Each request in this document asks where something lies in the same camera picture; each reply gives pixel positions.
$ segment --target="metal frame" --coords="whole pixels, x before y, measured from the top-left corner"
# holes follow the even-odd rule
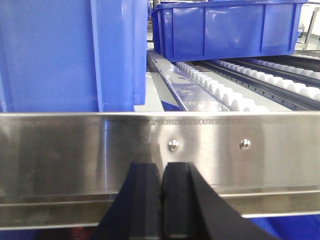
[[[0,126],[0,229],[96,225],[130,162],[192,162],[244,217],[320,213],[320,112],[2,113]]]
[[[314,25],[315,25],[315,21],[316,21],[318,12],[320,12],[320,7],[315,7],[313,12],[312,12],[310,25],[309,25],[309,28],[308,28],[308,32],[306,33],[306,37],[305,37],[304,42],[299,42],[298,41],[298,43],[296,44],[296,46],[302,47],[303,50],[306,50],[308,45],[309,45],[310,37],[311,37],[312,31],[314,29]]]

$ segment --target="stainless steel bar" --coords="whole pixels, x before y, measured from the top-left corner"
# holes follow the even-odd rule
[[[163,56],[153,50],[148,50],[147,54],[182,110],[229,111],[224,104]]]
[[[320,210],[320,112],[2,113],[0,143],[0,229],[97,224],[132,161],[193,162],[244,216]]]

